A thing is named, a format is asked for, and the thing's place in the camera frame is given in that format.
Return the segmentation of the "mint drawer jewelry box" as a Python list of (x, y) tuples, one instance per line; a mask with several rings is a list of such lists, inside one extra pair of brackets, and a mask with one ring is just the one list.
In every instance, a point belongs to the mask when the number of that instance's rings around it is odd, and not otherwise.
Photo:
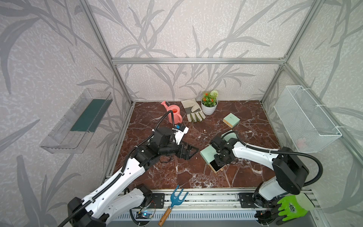
[(207, 147), (205, 147), (203, 150), (200, 151), (200, 155), (214, 173), (218, 173), (224, 170), (223, 166), (217, 165), (214, 158), (216, 154), (217, 154), (216, 150), (211, 145), (208, 145)]

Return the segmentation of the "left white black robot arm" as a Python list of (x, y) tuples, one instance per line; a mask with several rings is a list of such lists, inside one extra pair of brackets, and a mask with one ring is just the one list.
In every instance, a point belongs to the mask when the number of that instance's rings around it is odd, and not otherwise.
[(199, 151), (182, 138), (189, 131), (184, 124), (172, 129), (160, 127), (129, 152), (122, 166), (96, 190), (84, 198), (73, 198), (68, 203), (68, 217), (59, 224), (70, 223), (73, 227), (105, 227), (125, 211), (150, 204), (152, 192), (139, 186), (120, 195), (135, 179), (143, 175), (162, 156), (176, 156), (188, 160), (191, 151)]

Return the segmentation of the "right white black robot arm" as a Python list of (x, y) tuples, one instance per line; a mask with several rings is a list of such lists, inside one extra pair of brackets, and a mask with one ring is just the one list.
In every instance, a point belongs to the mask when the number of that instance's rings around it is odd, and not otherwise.
[[(218, 166), (232, 164), (237, 159), (246, 159), (274, 171), (275, 176), (261, 183), (253, 194), (255, 203), (260, 206), (272, 201), (282, 194), (298, 195), (308, 185), (317, 182), (323, 174), (322, 163), (314, 156), (294, 152), (288, 147), (269, 149), (247, 144), (238, 137), (225, 140), (225, 135), (214, 137), (210, 145), (216, 151), (214, 160)], [(307, 180), (310, 173), (301, 157), (314, 161), (318, 166), (316, 176)]]

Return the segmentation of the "pink watering can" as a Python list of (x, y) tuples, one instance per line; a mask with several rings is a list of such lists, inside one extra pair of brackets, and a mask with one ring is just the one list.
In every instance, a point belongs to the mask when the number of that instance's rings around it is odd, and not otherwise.
[(177, 105), (170, 105), (168, 106), (166, 104), (165, 101), (163, 101), (161, 103), (161, 105), (163, 105), (166, 109), (166, 111), (172, 111), (172, 115), (174, 117), (174, 123), (173, 124), (181, 124), (182, 123), (182, 116), (181, 116), (181, 111), (180, 111), (180, 107)]

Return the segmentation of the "grey work gloves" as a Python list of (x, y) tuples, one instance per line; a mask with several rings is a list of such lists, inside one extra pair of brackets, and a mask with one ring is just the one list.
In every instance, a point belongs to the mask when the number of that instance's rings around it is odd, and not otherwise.
[(197, 101), (194, 98), (183, 100), (181, 103), (186, 112), (189, 122), (192, 123), (202, 122), (206, 118), (200, 105), (197, 103)]

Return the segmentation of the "potted plant white pot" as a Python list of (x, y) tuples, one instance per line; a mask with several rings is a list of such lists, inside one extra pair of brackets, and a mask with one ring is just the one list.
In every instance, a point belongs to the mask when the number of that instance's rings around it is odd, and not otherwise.
[(202, 99), (202, 111), (205, 115), (212, 115), (216, 110), (218, 104), (219, 92), (217, 90), (213, 90), (211, 92), (205, 92)]

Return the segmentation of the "small circuit board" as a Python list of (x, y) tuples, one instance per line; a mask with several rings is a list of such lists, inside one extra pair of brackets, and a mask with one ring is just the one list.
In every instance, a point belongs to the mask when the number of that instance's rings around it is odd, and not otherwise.
[(153, 215), (152, 211), (138, 211), (136, 212), (135, 219), (152, 219)]

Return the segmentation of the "green black garden glove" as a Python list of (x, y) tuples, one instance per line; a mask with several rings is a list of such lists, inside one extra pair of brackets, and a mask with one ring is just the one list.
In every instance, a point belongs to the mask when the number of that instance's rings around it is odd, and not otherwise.
[(276, 224), (283, 225), (291, 220), (304, 217), (315, 206), (304, 193), (281, 197), (272, 202), (273, 208), (271, 218), (276, 220)]

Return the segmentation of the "clear plastic wall shelf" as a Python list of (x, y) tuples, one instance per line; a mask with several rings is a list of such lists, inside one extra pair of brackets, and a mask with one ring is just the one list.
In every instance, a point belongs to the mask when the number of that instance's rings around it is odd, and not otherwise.
[(40, 147), (51, 154), (82, 154), (112, 101), (109, 91), (84, 89)]

